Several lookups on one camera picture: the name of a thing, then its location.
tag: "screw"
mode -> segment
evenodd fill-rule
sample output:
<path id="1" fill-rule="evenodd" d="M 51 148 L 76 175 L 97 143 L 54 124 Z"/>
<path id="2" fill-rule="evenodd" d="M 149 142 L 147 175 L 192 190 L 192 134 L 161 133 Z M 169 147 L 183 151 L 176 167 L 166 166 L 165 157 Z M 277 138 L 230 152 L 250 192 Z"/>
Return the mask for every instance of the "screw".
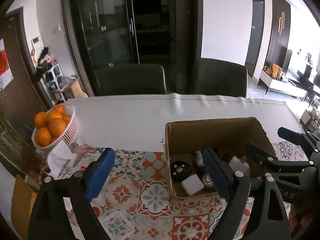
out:
<path id="1" fill-rule="evenodd" d="M 275 180 L 273 179 L 273 177 L 272 177 L 272 176 L 267 176 L 267 181 L 269 181 L 269 182 L 273 182 L 273 181 L 275 181 Z"/>
<path id="2" fill-rule="evenodd" d="M 76 178 L 80 178 L 80 177 L 82 176 L 82 174 L 83 174 L 82 171 L 76 171 L 75 174 L 74 174 L 74 176 L 75 176 Z"/>
<path id="3" fill-rule="evenodd" d="M 44 182 L 46 182 L 46 183 L 48 183 L 48 182 L 50 182 L 51 181 L 51 177 L 45 177 L 45 179 L 44 179 Z"/>
<path id="4" fill-rule="evenodd" d="M 236 175 L 237 177 L 239 177 L 239 178 L 243 177 L 242 171 L 236 171 L 236 172 L 235 172 L 235 175 Z"/>

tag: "yellow chair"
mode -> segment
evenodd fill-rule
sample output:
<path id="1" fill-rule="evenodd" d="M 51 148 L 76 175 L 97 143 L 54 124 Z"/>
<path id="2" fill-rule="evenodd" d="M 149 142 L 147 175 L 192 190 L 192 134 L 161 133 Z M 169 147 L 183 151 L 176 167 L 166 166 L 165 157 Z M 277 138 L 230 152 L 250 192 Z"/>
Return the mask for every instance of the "yellow chair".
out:
<path id="1" fill-rule="evenodd" d="M 29 219 L 38 189 L 26 183 L 20 175 L 16 176 L 14 184 L 11 221 L 14 229 L 23 240 L 27 240 Z"/>

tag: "white tablecloth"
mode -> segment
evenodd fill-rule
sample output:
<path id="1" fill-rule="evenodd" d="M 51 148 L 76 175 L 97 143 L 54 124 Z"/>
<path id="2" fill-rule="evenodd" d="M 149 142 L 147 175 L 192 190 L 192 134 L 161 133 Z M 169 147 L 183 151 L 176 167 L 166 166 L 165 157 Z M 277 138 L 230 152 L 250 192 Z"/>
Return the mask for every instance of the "white tablecloth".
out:
<path id="1" fill-rule="evenodd" d="M 279 127 L 303 129 L 285 102 L 201 95 L 131 95 L 74 98 L 79 136 L 98 147 L 134 151 L 163 151 L 168 122 L 256 117 L 269 140 L 279 142 Z"/>

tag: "white square object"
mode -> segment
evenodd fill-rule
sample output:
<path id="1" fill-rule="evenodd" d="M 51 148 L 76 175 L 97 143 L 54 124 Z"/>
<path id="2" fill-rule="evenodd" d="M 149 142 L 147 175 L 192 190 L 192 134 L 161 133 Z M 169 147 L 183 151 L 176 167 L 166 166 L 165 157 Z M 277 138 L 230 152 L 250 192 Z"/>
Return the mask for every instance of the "white square object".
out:
<path id="1" fill-rule="evenodd" d="M 189 196 L 199 192 L 204 188 L 204 185 L 196 174 L 186 178 L 181 182 L 181 184 Z"/>

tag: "glass door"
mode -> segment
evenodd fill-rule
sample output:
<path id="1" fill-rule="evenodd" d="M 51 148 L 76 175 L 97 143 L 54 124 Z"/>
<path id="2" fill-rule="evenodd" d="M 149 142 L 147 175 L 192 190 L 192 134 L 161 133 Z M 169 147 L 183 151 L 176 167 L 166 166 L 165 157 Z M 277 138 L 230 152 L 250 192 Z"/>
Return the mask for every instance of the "glass door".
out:
<path id="1" fill-rule="evenodd" d="M 139 63 L 132 0 L 78 0 L 78 11 L 90 64 L 86 71 L 97 95 L 106 68 Z"/>

